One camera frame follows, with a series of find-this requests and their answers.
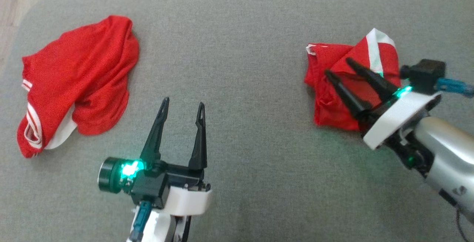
crumpled red shirt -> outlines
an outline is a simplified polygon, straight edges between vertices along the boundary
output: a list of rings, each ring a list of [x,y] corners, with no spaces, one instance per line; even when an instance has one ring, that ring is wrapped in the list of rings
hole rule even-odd
[[[373,106],[381,101],[376,92],[347,65],[346,58],[384,76],[400,87],[398,55],[395,44],[385,33],[372,29],[357,45],[310,43],[308,71],[304,82],[315,90],[314,122],[316,125],[333,126],[344,130],[359,131],[357,121],[337,95],[324,71],[337,74],[342,83],[357,96]]]
[[[57,147],[76,127],[85,135],[111,129],[127,107],[128,72],[137,60],[138,41],[124,16],[63,33],[23,57],[28,104],[17,131],[23,156]]]

blue cable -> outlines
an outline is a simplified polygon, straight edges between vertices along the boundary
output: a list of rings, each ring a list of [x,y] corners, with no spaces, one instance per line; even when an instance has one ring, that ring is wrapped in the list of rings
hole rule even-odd
[[[450,80],[444,77],[438,78],[436,89],[445,92],[459,93],[467,98],[474,97],[474,85],[469,85],[458,80]]]
[[[135,219],[135,222],[133,222],[133,231],[130,233],[129,237],[132,242],[140,242],[142,240],[143,231],[145,230],[145,225],[147,224],[148,218],[150,217],[151,210],[151,202],[142,201],[140,203],[137,218]]]

gray fabric surface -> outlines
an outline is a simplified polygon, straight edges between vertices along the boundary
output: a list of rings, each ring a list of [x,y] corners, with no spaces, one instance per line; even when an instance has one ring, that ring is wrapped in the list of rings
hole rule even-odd
[[[140,42],[122,119],[24,159],[21,57],[110,14],[130,17]],[[304,48],[355,44],[376,27],[401,64],[444,60],[449,77],[474,82],[473,19],[474,0],[44,0],[25,17],[0,80],[0,240],[124,241],[132,201],[100,192],[98,170],[107,156],[139,156],[169,96],[161,154],[170,163],[187,164],[206,104],[215,199],[193,219],[190,242],[460,242],[454,209],[393,153],[315,127]],[[444,95],[433,114],[474,132],[472,100]]]

white stripe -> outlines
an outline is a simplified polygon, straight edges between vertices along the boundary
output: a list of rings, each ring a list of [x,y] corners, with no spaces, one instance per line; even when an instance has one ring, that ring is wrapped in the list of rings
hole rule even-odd
[[[21,84],[21,87],[24,88],[26,91],[30,91],[29,87],[27,87],[25,84]]]
[[[314,44],[308,44],[308,46],[306,46],[306,52],[308,54],[311,54],[311,55],[314,55],[316,56],[316,53],[314,53],[312,50],[311,50],[311,47],[315,46]]]
[[[40,149],[43,146],[43,133],[41,130],[41,122],[39,121],[38,114],[36,113],[36,110],[34,110],[34,107],[30,103],[28,103],[27,107],[29,112],[27,113],[28,125],[25,129],[24,136],[30,146],[36,149]],[[30,128],[33,129],[34,136],[37,137],[36,141],[33,141],[29,138],[28,131]]]
[[[28,80],[23,80],[23,83],[30,88],[33,86],[33,84],[31,84]]]
[[[380,51],[379,51],[379,43],[386,43],[392,45],[395,48],[395,43],[389,36],[387,36],[382,31],[373,28],[372,31],[369,32],[365,36],[367,40],[367,48],[369,51],[369,63],[370,63],[370,70],[376,73],[384,73],[384,67],[382,66],[382,62],[380,60]]]
[[[25,138],[31,143],[39,144],[40,143],[40,138],[38,137],[38,132],[36,131],[34,126],[32,124],[30,124],[32,121],[31,121],[31,118],[30,118],[28,113],[27,113],[27,121],[28,121],[28,125],[25,128],[25,131],[23,132],[23,134],[25,135]]]
[[[367,48],[369,50],[370,70],[376,73],[383,73],[384,68],[380,61],[379,44],[377,42],[377,35],[375,34],[376,31],[377,30],[374,28],[365,36],[367,40]]]

